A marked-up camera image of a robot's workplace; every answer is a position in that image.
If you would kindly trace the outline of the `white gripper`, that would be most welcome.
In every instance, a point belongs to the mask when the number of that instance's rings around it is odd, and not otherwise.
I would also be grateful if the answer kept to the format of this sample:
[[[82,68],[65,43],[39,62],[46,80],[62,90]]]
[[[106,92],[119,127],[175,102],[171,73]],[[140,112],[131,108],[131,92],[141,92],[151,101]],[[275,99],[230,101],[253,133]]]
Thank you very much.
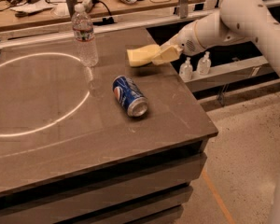
[[[170,44],[161,45],[161,52],[152,58],[152,63],[161,65],[164,63],[178,60],[181,53],[193,56],[205,51],[196,35],[196,24],[194,21],[185,25],[176,35],[170,40]]]

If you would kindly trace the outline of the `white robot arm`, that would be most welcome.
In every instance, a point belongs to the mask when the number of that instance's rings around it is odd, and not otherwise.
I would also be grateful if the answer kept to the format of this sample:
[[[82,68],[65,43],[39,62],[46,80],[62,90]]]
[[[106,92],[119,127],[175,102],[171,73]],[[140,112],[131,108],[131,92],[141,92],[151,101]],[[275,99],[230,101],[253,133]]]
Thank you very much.
[[[206,49],[228,33],[250,39],[280,76],[280,23],[262,0],[223,0],[219,11],[185,26],[175,39]],[[219,133],[202,176],[224,220],[201,224],[280,224],[280,95],[207,113]]]

